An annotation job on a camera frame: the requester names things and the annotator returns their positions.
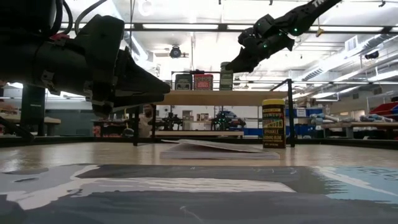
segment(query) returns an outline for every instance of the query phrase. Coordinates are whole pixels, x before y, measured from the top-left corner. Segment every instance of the security camera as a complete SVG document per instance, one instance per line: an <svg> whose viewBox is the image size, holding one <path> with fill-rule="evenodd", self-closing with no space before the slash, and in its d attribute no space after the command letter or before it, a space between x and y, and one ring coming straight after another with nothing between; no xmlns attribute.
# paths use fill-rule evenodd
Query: security camera
<svg viewBox="0 0 398 224"><path fill-rule="evenodd" d="M179 46L173 46L172 50L170 51L171 58L179 58L181 57L181 50Z"/></svg>

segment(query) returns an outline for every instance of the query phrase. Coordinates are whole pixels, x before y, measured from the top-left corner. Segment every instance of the robotic arm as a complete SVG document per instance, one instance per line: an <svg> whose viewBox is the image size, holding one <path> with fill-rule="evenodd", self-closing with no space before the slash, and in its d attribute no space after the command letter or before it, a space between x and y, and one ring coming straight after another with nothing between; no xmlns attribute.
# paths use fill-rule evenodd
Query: robotic arm
<svg viewBox="0 0 398 224"><path fill-rule="evenodd" d="M320 15L340 1L312 0L277 19L265 15L239 35L238 42L244 47L225 69L234 73L252 72L262 60L269 59L274 53L284 48L292 51L294 40L288 35L302 35Z"/></svg>
<svg viewBox="0 0 398 224"><path fill-rule="evenodd" d="M128 48L119 49L122 20L96 15L69 39L55 35L62 5L70 30L64 0L0 2L0 80L83 95L99 116L163 101L170 86L136 65Z"/></svg>

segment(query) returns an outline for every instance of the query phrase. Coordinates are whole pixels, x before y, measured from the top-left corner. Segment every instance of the red box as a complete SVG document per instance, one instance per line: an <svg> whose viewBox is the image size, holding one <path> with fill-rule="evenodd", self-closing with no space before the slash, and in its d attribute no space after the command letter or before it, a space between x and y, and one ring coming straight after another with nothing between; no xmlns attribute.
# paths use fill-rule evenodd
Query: red box
<svg viewBox="0 0 398 224"><path fill-rule="evenodd" d="M213 90L212 74L195 74L193 76L194 90Z"/></svg>

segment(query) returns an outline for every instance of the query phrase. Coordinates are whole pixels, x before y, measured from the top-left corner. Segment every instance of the yellow container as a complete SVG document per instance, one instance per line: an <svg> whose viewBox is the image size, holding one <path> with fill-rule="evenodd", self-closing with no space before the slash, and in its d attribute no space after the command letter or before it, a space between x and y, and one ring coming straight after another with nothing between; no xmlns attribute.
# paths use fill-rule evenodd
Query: yellow container
<svg viewBox="0 0 398 224"><path fill-rule="evenodd" d="M262 147L286 149L285 100L262 101Z"/></svg>

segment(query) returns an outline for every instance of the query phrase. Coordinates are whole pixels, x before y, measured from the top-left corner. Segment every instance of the open book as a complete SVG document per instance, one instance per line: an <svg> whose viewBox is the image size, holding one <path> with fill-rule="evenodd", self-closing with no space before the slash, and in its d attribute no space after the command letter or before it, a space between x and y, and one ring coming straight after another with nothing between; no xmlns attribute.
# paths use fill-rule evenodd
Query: open book
<svg viewBox="0 0 398 224"><path fill-rule="evenodd" d="M278 153L260 147L187 139L163 141L179 144L161 152L162 159L280 159Z"/></svg>

